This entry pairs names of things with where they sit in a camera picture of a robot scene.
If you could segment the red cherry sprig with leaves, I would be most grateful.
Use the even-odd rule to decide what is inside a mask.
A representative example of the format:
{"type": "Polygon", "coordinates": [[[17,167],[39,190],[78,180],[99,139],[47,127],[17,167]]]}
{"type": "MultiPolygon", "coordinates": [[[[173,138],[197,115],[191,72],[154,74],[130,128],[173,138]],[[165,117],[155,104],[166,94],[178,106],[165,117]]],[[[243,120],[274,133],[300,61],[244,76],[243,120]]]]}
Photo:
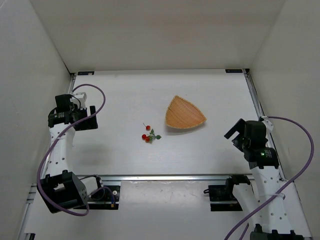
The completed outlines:
{"type": "Polygon", "coordinates": [[[162,138],[161,135],[156,135],[154,129],[151,129],[148,134],[143,134],[141,139],[146,143],[151,144],[155,140],[160,140],[162,138]]]}

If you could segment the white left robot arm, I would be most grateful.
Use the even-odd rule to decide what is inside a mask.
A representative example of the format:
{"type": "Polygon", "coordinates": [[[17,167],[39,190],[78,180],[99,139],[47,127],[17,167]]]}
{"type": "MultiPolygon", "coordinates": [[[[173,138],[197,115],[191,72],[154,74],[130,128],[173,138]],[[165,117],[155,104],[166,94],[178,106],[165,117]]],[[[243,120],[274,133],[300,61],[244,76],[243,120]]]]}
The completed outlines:
{"type": "Polygon", "coordinates": [[[91,175],[82,179],[72,171],[73,139],[77,131],[95,130],[97,118],[87,118],[96,112],[95,106],[86,107],[87,95],[84,92],[62,94],[55,97],[56,107],[48,114],[48,127],[52,150],[40,170],[38,189],[51,213],[60,212],[61,208],[86,208],[92,196],[103,185],[101,178],[91,175]]]}

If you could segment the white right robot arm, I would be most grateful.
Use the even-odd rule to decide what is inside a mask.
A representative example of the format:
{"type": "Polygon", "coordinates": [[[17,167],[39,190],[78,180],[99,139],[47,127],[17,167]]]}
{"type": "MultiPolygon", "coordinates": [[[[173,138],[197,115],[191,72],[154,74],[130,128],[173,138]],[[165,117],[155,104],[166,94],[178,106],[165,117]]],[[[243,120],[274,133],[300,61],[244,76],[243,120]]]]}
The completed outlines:
{"type": "Polygon", "coordinates": [[[247,229],[251,229],[251,240],[302,240],[295,233],[285,210],[285,195],[279,193],[281,178],[279,160],[274,148],[268,147],[268,124],[262,121],[242,118],[225,134],[233,145],[243,153],[254,178],[257,193],[245,176],[233,176],[232,194],[238,200],[244,213],[247,229]]]}

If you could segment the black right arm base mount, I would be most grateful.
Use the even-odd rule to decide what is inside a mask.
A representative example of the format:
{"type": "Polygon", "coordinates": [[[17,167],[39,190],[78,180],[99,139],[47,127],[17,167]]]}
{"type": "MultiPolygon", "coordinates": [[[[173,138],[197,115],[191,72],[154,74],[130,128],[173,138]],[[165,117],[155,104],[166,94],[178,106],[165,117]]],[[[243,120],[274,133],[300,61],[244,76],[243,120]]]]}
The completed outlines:
{"type": "Polygon", "coordinates": [[[235,185],[250,185],[249,178],[245,175],[235,174],[226,179],[224,185],[209,185],[203,191],[209,196],[211,212],[241,212],[243,209],[233,195],[235,185]]]}

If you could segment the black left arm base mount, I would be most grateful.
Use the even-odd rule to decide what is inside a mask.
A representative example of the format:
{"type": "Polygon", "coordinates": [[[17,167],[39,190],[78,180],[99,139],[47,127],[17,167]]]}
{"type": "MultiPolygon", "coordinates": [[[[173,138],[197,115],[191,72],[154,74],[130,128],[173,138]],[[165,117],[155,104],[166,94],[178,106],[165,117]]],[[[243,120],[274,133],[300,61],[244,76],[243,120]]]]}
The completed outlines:
{"type": "Polygon", "coordinates": [[[121,195],[120,182],[103,181],[96,182],[93,178],[84,181],[88,195],[90,210],[118,210],[121,195]]]}

